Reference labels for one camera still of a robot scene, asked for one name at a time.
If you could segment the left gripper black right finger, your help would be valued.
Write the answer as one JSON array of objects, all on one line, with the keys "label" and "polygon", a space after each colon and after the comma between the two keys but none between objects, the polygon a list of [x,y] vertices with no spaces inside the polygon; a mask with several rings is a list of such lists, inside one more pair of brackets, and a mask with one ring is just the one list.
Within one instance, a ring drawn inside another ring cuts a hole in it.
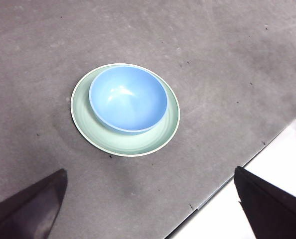
[{"label": "left gripper black right finger", "polygon": [[295,196],[240,166],[234,184],[257,239],[296,239]]}]

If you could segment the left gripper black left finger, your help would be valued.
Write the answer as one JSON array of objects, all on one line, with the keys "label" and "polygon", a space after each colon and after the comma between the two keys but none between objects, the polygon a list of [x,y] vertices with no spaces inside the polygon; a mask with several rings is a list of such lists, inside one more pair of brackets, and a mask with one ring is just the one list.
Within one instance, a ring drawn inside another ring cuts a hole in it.
[{"label": "left gripper black left finger", "polygon": [[0,202],[0,239],[46,239],[68,184],[60,169]]}]

